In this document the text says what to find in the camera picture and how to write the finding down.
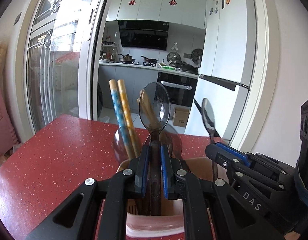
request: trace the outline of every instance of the cardboard box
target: cardboard box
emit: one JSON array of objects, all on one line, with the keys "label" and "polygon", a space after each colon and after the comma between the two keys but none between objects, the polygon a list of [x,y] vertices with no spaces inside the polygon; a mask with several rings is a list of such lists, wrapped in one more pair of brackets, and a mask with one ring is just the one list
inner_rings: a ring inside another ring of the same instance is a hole
[{"label": "cardboard box", "polygon": [[190,112],[189,109],[175,107],[173,115],[173,125],[186,127],[189,117],[189,112]]}]

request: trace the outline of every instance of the oven handle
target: oven handle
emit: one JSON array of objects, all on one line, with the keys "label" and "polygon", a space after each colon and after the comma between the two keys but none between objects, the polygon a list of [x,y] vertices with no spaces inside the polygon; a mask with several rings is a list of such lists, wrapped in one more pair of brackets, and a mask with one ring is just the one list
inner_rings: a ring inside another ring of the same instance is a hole
[{"label": "oven handle", "polygon": [[170,82],[166,82],[166,81],[161,81],[161,84],[167,87],[171,87],[171,88],[180,88],[180,89],[184,89],[184,90],[192,90],[192,86],[184,86],[184,85],[179,85],[179,84],[175,84],[175,83],[170,83]]}]

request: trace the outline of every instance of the kitchen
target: kitchen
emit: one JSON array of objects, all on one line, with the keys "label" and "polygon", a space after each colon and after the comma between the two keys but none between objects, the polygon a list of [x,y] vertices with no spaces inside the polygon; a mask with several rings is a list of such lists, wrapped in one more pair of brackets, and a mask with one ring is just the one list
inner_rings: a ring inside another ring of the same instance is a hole
[{"label": "kitchen", "polygon": [[[216,129],[229,141],[242,113],[253,69],[253,0],[108,3],[104,32],[97,41],[101,53],[98,92],[93,96],[98,97],[98,120],[117,123],[109,80],[123,79],[134,126],[143,128],[137,98],[148,83],[160,82],[171,100],[169,124],[178,133],[208,136],[193,104],[194,98],[201,103],[207,97],[215,111]],[[185,120],[173,120],[175,108]]]}]

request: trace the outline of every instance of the white lettering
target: white lettering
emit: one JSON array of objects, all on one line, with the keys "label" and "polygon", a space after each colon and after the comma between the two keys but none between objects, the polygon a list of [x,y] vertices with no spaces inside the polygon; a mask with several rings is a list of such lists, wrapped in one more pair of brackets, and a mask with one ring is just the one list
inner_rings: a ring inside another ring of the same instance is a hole
[{"label": "white lettering", "polygon": [[252,200],[250,200],[248,203],[251,203],[252,205],[254,204],[254,200],[255,198],[253,198]]},{"label": "white lettering", "polygon": [[248,199],[248,197],[249,197],[249,194],[247,192],[245,192],[243,198]]},{"label": "white lettering", "polygon": [[256,207],[255,207],[255,209],[256,209],[256,210],[259,210],[259,208],[260,208],[261,206],[262,206],[261,204],[257,204]]}]

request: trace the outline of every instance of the pink chair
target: pink chair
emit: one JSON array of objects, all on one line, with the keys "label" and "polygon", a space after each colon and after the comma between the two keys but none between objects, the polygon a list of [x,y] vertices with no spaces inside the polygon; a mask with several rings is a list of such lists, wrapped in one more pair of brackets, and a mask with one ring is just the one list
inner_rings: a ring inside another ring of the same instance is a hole
[{"label": "pink chair", "polygon": [[14,127],[7,114],[0,88],[0,157],[16,144],[19,144],[19,142]]}]

